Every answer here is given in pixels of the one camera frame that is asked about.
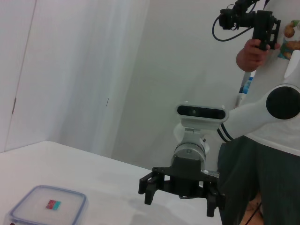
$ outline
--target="plastic container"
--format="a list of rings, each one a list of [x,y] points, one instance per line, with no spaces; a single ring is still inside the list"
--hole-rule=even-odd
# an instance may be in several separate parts
[[[82,193],[37,186],[7,214],[4,225],[79,225],[86,207]]]

